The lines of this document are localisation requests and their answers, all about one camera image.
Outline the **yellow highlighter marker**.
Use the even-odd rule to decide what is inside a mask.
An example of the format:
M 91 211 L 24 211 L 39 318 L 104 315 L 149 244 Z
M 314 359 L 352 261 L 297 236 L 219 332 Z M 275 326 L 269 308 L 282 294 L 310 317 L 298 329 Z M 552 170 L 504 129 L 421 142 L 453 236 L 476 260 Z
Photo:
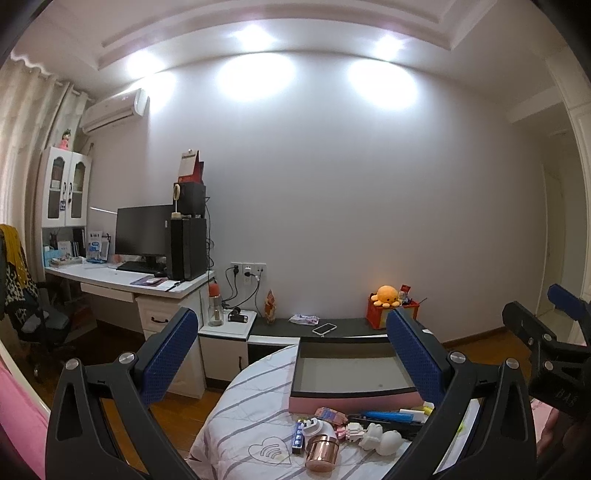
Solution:
M 435 405 L 431 402 L 424 402 L 421 406 L 413 407 L 411 409 L 400 409 L 401 414 L 409 414 L 413 416 L 413 421 L 418 423 L 426 423 L 431 414 L 435 410 Z

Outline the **white astronaut figurine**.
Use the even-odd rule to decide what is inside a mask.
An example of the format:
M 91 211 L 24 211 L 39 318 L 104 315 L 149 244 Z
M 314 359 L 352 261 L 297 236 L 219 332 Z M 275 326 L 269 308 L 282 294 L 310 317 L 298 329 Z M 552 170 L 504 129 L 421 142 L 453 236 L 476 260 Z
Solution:
M 363 450 L 375 450 L 377 455 L 388 457 L 396 454 L 403 443 L 404 439 L 398 431 L 384 431 L 382 425 L 370 423 L 359 446 Z

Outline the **pink block toy figure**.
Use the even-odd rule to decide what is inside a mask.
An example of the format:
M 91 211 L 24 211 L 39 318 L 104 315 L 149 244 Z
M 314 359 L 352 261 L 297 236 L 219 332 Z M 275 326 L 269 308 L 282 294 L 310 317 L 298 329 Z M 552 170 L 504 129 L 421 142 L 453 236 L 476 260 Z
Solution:
M 339 443 L 359 442 L 366 434 L 366 429 L 358 422 L 349 422 L 346 425 L 339 425 L 335 429 L 335 435 Z

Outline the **pink storage box tray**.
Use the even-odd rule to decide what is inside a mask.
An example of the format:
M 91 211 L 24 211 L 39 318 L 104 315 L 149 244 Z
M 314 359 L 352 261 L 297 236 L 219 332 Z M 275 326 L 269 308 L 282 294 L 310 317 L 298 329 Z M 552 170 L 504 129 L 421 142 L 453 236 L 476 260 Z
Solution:
M 403 363 L 385 338 L 304 339 L 297 347 L 288 410 L 314 414 L 396 411 L 423 404 Z

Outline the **rose gold metal can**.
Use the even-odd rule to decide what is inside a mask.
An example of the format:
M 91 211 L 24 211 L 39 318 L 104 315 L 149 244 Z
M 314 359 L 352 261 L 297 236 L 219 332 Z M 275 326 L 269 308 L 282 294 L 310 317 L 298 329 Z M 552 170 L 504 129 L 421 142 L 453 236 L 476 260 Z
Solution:
M 339 456 L 339 441 L 327 434 L 315 435 L 308 440 L 305 467 L 311 472 L 327 473 L 335 469 Z

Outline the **white round plug device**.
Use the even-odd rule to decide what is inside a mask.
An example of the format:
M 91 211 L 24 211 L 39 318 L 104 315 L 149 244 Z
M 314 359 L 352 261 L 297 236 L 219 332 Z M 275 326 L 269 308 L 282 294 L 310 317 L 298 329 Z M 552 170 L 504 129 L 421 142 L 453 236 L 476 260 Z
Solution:
M 337 439 L 337 434 L 335 434 L 335 428 L 332 424 L 315 417 L 304 420 L 303 434 L 307 445 L 311 444 L 311 440 L 318 435 L 324 435 L 334 440 Z

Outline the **blue usb hub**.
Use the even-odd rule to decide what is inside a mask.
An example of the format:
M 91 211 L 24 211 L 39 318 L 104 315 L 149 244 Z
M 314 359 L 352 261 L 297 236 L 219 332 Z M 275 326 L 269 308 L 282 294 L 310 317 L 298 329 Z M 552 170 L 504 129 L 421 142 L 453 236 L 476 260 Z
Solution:
M 304 426 L 307 423 L 306 419 L 300 418 L 295 421 L 294 432 L 291 435 L 291 453 L 294 455 L 301 455 L 304 452 L 304 444 L 305 444 L 305 437 L 304 437 Z

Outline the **white nightstand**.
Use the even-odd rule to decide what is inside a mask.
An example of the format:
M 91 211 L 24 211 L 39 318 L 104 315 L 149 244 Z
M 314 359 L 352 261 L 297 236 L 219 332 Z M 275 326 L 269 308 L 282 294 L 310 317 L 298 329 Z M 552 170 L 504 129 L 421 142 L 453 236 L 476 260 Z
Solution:
M 221 326 L 204 325 L 198 331 L 198 340 L 205 379 L 231 382 L 249 366 L 250 330 L 256 320 L 256 312 L 245 310 L 246 322 L 228 320 L 228 310 L 223 312 Z

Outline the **bottle with orange cap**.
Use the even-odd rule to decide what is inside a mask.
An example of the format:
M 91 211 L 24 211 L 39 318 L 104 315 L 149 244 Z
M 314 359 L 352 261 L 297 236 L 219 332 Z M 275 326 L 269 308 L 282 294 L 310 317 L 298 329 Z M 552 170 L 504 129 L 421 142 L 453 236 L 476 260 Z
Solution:
M 223 306 L 221 297 L 221 287 L 213 281 L 208 284 L 209 306 L 211 315 L 209 315 L 208 325 L 217 327 L 223 324 Z

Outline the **red snack bag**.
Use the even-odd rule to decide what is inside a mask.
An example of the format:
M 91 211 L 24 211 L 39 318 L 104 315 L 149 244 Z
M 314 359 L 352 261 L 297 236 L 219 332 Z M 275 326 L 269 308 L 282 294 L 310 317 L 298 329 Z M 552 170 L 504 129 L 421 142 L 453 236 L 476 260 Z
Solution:
M 276 320 L 276 297 L 272 290 L 269 290 L 264 298 L 263 317 L 267 325 L 271 325 Z

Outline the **black computer tower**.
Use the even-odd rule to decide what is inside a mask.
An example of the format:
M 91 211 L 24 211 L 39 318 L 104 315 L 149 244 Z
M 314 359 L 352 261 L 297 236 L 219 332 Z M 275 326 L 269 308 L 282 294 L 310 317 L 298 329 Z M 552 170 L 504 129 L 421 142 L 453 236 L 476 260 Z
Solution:
M 191 281 L 207 270 L 207 235 L 204 218 L 166 222 L 166 273 L 170 280 Z

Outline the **black speaker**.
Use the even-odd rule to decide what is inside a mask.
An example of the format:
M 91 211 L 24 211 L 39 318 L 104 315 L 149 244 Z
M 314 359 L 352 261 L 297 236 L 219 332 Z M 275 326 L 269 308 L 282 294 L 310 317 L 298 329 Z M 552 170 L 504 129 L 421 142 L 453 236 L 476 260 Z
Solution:
M 173 185 L 174 211 L 182 216 L 202 217 L 205 214 L 206 187 L 197 182 Z

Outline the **red desk calendar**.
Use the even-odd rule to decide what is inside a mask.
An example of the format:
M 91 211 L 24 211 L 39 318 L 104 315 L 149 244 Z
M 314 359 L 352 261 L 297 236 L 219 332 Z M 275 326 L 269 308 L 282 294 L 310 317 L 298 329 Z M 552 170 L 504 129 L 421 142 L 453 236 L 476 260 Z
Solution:
M 181 154 L 177 181 L 179 183 L 199 183 L 202 184 L 202 174 L 204 173 L 204 162 L 200 160 L 198 150 L 190 149 Z

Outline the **white air conditioner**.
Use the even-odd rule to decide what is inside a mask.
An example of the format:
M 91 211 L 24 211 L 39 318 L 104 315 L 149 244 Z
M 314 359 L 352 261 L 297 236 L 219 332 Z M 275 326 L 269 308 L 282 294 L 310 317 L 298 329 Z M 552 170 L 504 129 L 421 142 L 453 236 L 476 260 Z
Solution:
M 142 88 L 127 90 L 89 107 L 81 117 L 80 128 L 86 135 L 144 115 L 148 94 Z

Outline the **wall power outlet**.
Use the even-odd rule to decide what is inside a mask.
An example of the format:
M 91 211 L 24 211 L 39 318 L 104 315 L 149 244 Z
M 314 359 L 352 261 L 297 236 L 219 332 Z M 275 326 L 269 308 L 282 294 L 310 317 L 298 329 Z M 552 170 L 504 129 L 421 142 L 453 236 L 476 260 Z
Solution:
M 249 273 L 259 278 L 262 278 L 266 274 L 266 263 L 243 263 L 235 261 L 230 263 L 230 268 L 239 271 L 242 275 Z

